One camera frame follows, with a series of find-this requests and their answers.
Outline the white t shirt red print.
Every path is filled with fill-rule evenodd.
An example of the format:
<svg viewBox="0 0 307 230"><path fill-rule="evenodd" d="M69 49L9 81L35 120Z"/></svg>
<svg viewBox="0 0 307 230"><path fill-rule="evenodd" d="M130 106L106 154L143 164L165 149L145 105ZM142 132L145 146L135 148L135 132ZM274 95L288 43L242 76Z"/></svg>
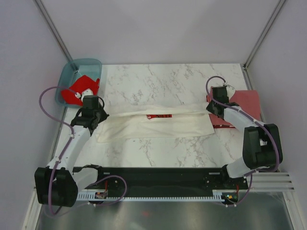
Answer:
<svg viewBox="0 0 307 230"><path fill-rule="evenodd" d="M107 106L109 117L94 132L98 143L132 138L190 138L214 133L207 103L178 106Z"/></svg>

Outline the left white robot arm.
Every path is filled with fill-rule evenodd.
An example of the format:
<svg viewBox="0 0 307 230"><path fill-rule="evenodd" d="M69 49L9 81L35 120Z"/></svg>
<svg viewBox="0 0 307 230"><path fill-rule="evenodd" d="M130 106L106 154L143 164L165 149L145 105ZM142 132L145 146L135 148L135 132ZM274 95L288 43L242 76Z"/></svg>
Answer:
<svg viewBox="0 0 307 230"><path fill-rule="evenodd" d="M76 160L94 130L108 118L104 102L97 95L83 98L83 106L69 124L71 134L60 154L56 155L46 167L35 171L35 186L38 202L42 205L72 207L78 192L88 184L101 188L105 176L95 167L85 167L74 172Z"/></svg>

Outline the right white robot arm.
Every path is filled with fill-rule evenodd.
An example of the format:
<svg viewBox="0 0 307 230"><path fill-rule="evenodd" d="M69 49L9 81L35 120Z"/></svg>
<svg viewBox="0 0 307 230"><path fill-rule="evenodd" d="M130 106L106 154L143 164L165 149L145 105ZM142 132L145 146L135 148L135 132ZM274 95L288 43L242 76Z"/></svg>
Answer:
<svg viewBox="0 0 307 230"><path fill-rule="evenodd" d="M265 124L248 115L237 103L229 102L226 86L213 87L209 97L207 111L243 133L242 157L223 167L225 173L220 176L221 186L232 188L237 178L257 170L277 170L283 161L277 125Z"/></svg>

